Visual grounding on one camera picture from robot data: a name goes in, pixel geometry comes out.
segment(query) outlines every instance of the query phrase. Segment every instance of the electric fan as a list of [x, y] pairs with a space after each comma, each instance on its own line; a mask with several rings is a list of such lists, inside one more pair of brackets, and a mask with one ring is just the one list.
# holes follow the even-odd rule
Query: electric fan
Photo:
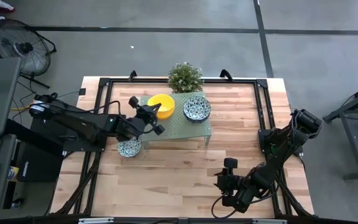
[[[53, 45], [52, 51], [45, 40]], [[55, 44], [25, 23], [12, 19], [0, 20], [0, 58], [20, 57], [22, 77], [48, 88], [34, 77], [48, 70], [50, 55], [54, 52]]]

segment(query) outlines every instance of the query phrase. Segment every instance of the blue patterned bowl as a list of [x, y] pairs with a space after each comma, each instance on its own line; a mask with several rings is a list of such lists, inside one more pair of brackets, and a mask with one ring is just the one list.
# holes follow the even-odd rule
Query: blue patterned bowl
[[203, 96], [192, 96], [185, 101], [183, 112], [192, 123], [202, 123], [209, 118], [211, 104]]

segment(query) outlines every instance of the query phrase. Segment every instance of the desk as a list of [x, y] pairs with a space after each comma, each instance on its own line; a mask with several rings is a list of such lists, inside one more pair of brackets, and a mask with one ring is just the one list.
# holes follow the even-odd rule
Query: desk
[[[99, 78], [84, 77], [82, 88], [86, 94], [79, 97], [77, 107], [94, 108]], [[284, 81], [273, 78], [267, 79], [267, 83], [275, 123], [282, 128], [290, 120]], [[213, 185], [214, 174], [223, 167], [224, 158], [239, 160], [237, 175], [246, 175], [265, 160], [257, 138], [260, 128], [252, 85], [205, 84], [204, 91], [212, 106], [213, 135], [209, 146], [204, 146], [202, 138], [151, 142], [150, 149], [140, 151], [136, 157], [124, 158], [117, 152], [117, 141], [109, 138], [99, 167], [92, 216], [210, 218], [211, 205], [220, 196]], [[121, 101], [122, 113], [134, 116], [135, 111], [127, 103], [131, 96], [158, 93], [169, 94], [171, 90], [164, 83], [116, 83], [111, 99]], [[262, 104], [267, 114], [264, 100]], [[109, 113], [117, 113], [117, 106], [111, 106]], [[50, 212], [57, 211], [76, 189], [83, 156], [84, 153], [75, 152], [63, 161]], [[288, 187], [305, 209], [313, 213], [301, 162], [291, 157], [284, 168]], [[232, 208], [221, 205], [215, 208], [218, 216], [231, 211]], [[233, 217], [273, 217], [272, 202], [268, 199], [253, 204], [245, 214], [236, 213]]]

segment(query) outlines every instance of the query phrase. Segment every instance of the wooden tabletop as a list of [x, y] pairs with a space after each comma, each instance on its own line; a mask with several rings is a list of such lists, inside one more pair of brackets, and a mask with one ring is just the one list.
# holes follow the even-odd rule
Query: wooden tabletop
[[[77, 107], [94, 108], [99, 78], [84, 77], [82, 88], [86, 88], [86, 95], [79, 97]], [[282, 128], [288, 124], [291, 112], [284, 81], [268, 78], [267, 82], [275, 123]], [[92, 216], [209, 218], [212, 217], [212, 203], [221, 195], [213, 184], [216, 183], [214, 174], [223, 168], [224, 158], [238, 159], [239, 168], [234, 171], [237, 175], [246, 175], [251, 168], [265, 161], [257, 138], [260, 128], [253, 86], [205, 84], [204, 91], [212, 106], [213, 135], [209, 146], [204, 146], [203, 138], [151, 142], [149, 149], [140, 151], [136, 157], [125, 158], [117, 152], [117, 141], [109, 138], [100, 162]], [[104, 104], [106, 90], [103, 93], [101, 104]], [[121, 102], [123, 114], [134, 116], [135, 111], [127, 103], [131, 96], [159, 93], [170, 94], [171, 89], [164, 83], [116, 83], [111, 99]], [[261, 96], [264, 114], [267, 114], [262, 92]], [[112, 105], [109, 113], [117, 113], [117, 105]], [[269, 128], [269, 121], [265, 120], [265, 123]], [[84, 153], [76, 152], [64, 160], [51, 212], [61, 208], [76, 189], [83, 157]], [[284, 168], [289, 189], [302, 206], [313, 213], [301, 162], [292, 156]], [[284, 211], [282, 196], [278, 196]], [[217, 216], [232, 211], [232, 208], [218, 204], [215, 207]], [[245, 214], [237, 212], [232, 217], [273, 217], [272, 201], [252, 204]]]

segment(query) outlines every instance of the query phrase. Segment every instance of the green perforated platform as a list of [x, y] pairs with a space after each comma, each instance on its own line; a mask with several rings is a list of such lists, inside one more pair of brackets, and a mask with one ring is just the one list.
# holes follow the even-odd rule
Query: green perforated platform
[[[212, 135], [211, 123], [209, 118], [201, 124], [194, 124], [188, 121], [183, 114], [183, 105], [185, 101], [192, 96], [203, 96], [204, 92], [196, 93], [178, 93], [170, 95], [175, 101], [175, 110], [173, 115], [166, 120], [159, 120], [158, 124], [162, 124], [165, 131], [161, 135], [156, 135], [154, 132], [143, 135], [142, 142], [146, 143], [149, 141], [163, 141], [169, 139], [186, 139], [195, 137], [204, 137], [206, 146], [209, 143], [209, 139]], [[147, 104], [147, 101], [151, 96], [142, 96], [140, 98], [140, 104]], [[148, 125], [145, 130], [150, 130], [151, 126]]]

